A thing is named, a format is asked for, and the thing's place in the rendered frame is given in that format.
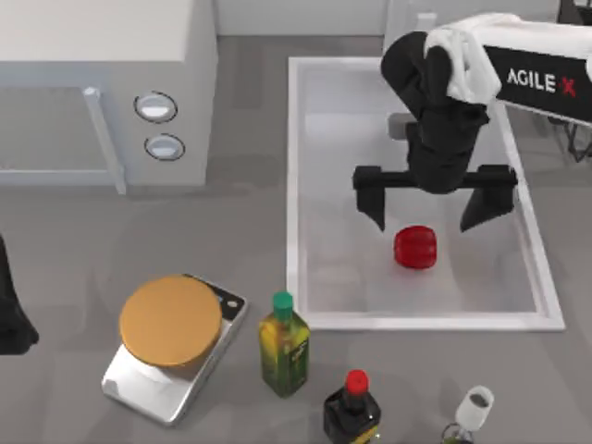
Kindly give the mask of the small microwave knob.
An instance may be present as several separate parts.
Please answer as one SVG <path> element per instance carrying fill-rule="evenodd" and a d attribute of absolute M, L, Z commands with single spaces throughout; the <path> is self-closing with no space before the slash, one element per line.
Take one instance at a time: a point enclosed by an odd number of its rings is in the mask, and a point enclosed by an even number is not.
<path fill-rule="evenodd" d="M 174 162 L 185 155 L 184 142 L 177 136 L 161 133 L 147 138 L 143 144 L 144 151 L 153 159 L 162 162 Z"/>

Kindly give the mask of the pale microwave oven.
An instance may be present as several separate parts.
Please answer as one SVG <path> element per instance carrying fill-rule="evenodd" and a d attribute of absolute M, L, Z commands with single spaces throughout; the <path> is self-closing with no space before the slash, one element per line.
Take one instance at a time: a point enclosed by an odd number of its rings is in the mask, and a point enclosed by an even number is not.
<path fill-rule="evenodd" d="M 81 90 L 101 104 L 127 191 L 205 182 L 218 52 L 213 0 L 0 0 L 0 186 L 112 186 Z M 164 124 L 136 96 L 170 95 Z M 185 155 L 153 159 L 144 141 L 181 139 Z"/>

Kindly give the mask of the red bell pepper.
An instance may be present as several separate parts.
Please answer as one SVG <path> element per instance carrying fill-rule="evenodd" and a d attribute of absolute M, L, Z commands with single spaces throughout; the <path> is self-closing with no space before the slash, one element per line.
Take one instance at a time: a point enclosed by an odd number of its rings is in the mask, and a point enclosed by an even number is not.
<path fill-rule="evenodd" d="M 428 269 L 438 259 L 436 232 L 427 226 L 415 225 L 397 232 L 393 241 L 394 260 L 411 269 Z"/>

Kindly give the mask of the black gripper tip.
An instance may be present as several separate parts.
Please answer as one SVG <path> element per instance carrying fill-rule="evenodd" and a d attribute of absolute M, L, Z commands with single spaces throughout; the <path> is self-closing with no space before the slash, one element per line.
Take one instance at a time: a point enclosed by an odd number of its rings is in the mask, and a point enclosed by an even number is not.
<path fill-rule="evenodd" d="M 27 353 L 40 335 L 19 302 L 4 238 L 0 235 L 0 356 Z"/>

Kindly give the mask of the green capped oil bottle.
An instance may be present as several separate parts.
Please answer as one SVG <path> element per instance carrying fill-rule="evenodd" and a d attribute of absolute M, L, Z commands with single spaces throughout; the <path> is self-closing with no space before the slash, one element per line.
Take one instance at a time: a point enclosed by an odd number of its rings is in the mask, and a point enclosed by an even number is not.
<path fill-rule="evenodd" d="M 292 295 L 276 292 L 272 312 L 259 322 L 258 339 L 262 378 L 280 398 L 292 396 L 308 379 L 310 335 Z"/>

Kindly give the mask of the white sink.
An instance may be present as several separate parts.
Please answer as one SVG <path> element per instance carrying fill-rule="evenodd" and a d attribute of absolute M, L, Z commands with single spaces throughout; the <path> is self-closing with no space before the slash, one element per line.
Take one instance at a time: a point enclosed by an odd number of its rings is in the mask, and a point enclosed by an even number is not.
<path fill-rule="evenodd" d="M 380 231 L 357 211 L 359 165 L 403 170 L 405 141 L 388 134 L 403 111 L 379 59 L 289 61 L 287 287 L 316 329 L 561 331 L 565 327 L 528 186 L 506 215 L 460 230 L 468 190 L 436 196 L 391 190 Z M 394 260 L 409 226 L 432 228 L 438 259 L 428 269 Z"/>

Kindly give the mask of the red capped dark bottle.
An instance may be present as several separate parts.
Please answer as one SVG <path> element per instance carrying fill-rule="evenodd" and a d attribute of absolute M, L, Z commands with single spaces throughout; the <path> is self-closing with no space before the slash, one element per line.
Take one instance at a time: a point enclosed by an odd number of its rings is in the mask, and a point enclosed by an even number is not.
<path fill-rule="evenodd" d="M 343 385 L 323 404 L 323 428 L 331 444 L 371 444 L 377 437 L 381 408 L 369 391 L 369 378 L 352 369 Z"/>

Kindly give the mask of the tan round disc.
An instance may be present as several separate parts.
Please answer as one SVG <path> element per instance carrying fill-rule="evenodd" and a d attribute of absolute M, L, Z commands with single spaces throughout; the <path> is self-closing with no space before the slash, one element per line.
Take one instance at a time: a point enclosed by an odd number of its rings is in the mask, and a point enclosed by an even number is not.
<path fill-rule="evenodd" d="M 140 285 L 118 319 L 127 351 L 157 367 L 180 367 L 200 360 L 217 342 L 221 304 L 200 279 L 169 275 Z"/>

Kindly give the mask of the white capped bottle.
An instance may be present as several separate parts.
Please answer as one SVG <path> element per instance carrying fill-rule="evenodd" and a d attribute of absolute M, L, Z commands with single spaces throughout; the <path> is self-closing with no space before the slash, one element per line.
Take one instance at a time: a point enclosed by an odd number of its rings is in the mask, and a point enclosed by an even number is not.
<path fill-rule="evenodd" d="M 454 420 L 442 430 L 440 444 L 476 444 L 475 433 L 486 422 L 494 401 L 495 396 L 489 388 L 470 388 L 459 403 Z"/>

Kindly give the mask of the large microwave knob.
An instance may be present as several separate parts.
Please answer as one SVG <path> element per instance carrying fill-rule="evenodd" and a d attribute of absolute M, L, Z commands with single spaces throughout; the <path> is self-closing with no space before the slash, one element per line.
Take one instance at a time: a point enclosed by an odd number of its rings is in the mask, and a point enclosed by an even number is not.
<path fill-rule="evenodd" d="M 136 96 L 133 100 L 133 108 L 141 119 L 154 124 L 167 123 L 179 112 L 175 100 L 170 95 L 158 91 Z"/>

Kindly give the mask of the silver kitchen scale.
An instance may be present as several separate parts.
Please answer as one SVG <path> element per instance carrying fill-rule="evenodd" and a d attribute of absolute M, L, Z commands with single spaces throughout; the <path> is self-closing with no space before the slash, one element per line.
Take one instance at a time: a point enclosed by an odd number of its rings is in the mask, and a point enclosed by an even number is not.
<path fill-rule="evenodd" d="M 101 382 L 107 397 L 166 426 L 174 425 L 191 406 L 240 330 L 248 309 L 247 301 L 241 296 L 192 275 L 174 275 L 200 279 L 220 301 L 222 327 L 211 351 L 193 364 L 164 368 L 134 358 L 120 338 L 121 343 Z"/>

